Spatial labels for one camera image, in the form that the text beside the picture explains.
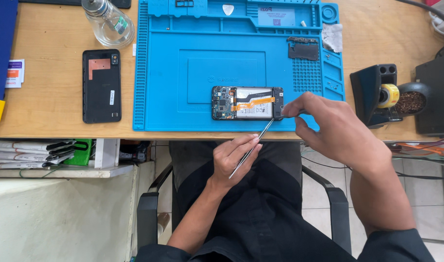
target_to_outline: phone battery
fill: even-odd
[[[273,91],[271,88],[242,88],[236,89],[235,105],[250,104],[253,101],[264,98],[272,98]],[[272,103],[254,104],[250,108],[241,108],[236,112],[236,118],[266,118],[271,119]]]

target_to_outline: person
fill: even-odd
[[[283,114],[296,116],[300,109],[314,117],[320,131],[296,117],[296,134],[353,169],[351,199],[368,237],[357,260],[434,261],[417,232],[387,146],[346,102],[306,92],[285,105]],[[167,245],[140,248],[137,262],[356,261],[301,216],[299,143],[262,145],[257,134],[249,134],[218,146],[175,142],[169,147],[178,206],[185,215]]]

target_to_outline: wooden desk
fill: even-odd
[[[423,9],[394,0],[331,0],[343,24],[347,102],[354,107],[349,74],[378,63],[395,63],[398,84],[433,59],[443,39]],[[123,11],[135,26],[137,3]],[[134,132],[132,108],[135,57],[132,45],[120,51],[122,120],[82,121],[82,53],[103,49],[81,7],[20,3],[12,59],[25,59],[25,81],[6,92],[0,138],[231,139],[236,132]],[[373,130],[382,140],[436,140],[416,134],[413,117]],[[294,132],[268,132],[266,139],[299,139]]]

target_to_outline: person's left hand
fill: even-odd
[[[240,182],[251,169],[251,165],[257,158],[262,147],[262,145],[258,143],[258,134],[249,134],[231,141],[226,141],[220,146],[217,146],[213,152],[214,174],[211,176],[213,185],[219,189],[226,189],[228,191]],[[228,179],[233,170],[238,166],[241,158],[252,148],[254,148],[254,150],[249,157],[243,162],[240,168],[238,168],[232,178]]]

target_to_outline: phone back cover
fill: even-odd
[[[112,54],[118,64],[111,64]],[[118,122],[122,118],[120,98],[120,53],[116,49],[83,52],[83,121]]]

